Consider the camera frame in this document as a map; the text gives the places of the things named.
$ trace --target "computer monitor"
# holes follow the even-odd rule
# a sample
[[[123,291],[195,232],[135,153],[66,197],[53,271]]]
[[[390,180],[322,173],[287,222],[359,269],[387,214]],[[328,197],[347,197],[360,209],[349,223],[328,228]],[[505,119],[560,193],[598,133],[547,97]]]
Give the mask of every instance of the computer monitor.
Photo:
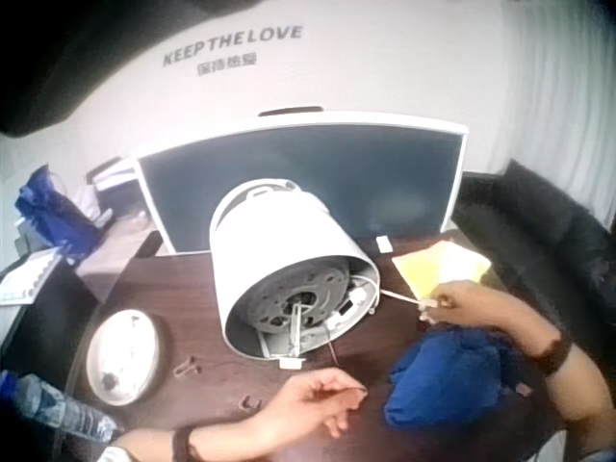
[[[313,193],[352,238],[422,238],[441,232],[449,219],[467,133],[455,123],[410,115],[272,115],[191,130],[134,157],[172,253],[209,250],[220,200],[260,178],[292,180]]]

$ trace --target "wooden desk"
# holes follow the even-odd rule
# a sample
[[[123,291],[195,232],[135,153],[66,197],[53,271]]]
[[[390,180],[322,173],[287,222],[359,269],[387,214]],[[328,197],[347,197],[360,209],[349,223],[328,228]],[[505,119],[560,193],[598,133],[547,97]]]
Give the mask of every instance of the wooden desk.
[[[459,237],[460,233],[449,233]],[[436,240],[395,241],[395,254],[424,248]],[[411,295],[391,262],[392,254],[367,251],[377,263],[382,287]],[[166,333],[167,363],[160,383],[139,402],[106,410],[128,428],[175,428],[195,422],[237,420],[246,416],[240,400],[267,401],[291,375],[275,362],[259,362],[237,355],[222,340],[209,254],[133,259],[119,278],[101,320],[112,313],[136,308],[161,322]],[[531,398],[511,395],[502,409],[463,430],[401,432],[389,428],[383,404],[391,392],[388,373],[400,355],[426,329],[418,311],[405,302],[383,296],[373,316],[367,316],[334,342],[343,369],[369,387],[365,405],[351,417],[351,431],[339,441],[316,434],[297,447],[273,456],[285,461],[424,461],[523,460],[553,431],[555,420],[541,393]],[[188,355],[198,356],[201,375],[172,376],[172,365]],[[306,369],[332,366],[326,347],[306,355]],[[91,393],[83,364],[75,395],[103,407]],[[76,450],[75,445],[67,445]]]

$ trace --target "person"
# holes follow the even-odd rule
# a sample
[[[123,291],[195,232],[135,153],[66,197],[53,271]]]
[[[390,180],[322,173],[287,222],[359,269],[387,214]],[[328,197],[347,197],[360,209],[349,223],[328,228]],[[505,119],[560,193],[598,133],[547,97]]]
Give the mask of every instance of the person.
[[[566,342],[558,328],[518,298],[472,282],[440,285],[432,297],[440,301],[429,309],[435,321],[497,328],[527,357],[551,359],[548,394],[567,423],[577,460],[616,460],[611,450],[616,446],[616,411],[607,384],[595,363]],[[554,359],[558,351],[562,357]],[[322,426],[340,438],[349,430],[348,413],[356,411],[367,395],[361,383],[339,369],[300,373],[265,409],[242,422],[175,432],[133,430],[107,448],[100,460],[252,460],[290,446]]]

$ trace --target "left hand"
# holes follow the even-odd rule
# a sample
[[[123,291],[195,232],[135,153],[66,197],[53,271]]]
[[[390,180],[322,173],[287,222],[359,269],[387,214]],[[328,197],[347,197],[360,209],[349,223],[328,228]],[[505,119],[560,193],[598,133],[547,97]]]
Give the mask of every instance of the left hand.
[[[300,440],[322,424],[333,438],[348,430],[348,411],[368,395],[366,388],[340,369],[291,377],[250,424],[257,428],[262,453],[272,453]]]

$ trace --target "bracelet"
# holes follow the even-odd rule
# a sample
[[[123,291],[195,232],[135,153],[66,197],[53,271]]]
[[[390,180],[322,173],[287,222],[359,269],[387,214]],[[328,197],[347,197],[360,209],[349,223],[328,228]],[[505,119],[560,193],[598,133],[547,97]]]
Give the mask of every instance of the bracelet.
[[[191,454],[191,447],[189,445],[189,438],[193,430],[193,426],[185,426],[173,433],[173,441],[171,444],[173,449],[173,462],[198,462]]]
[[[569,356],[572,345],[571,337],[561,330],[560,339],[553,341],[541,356],[533,358],[545,377],[549,377],[562,367]]]

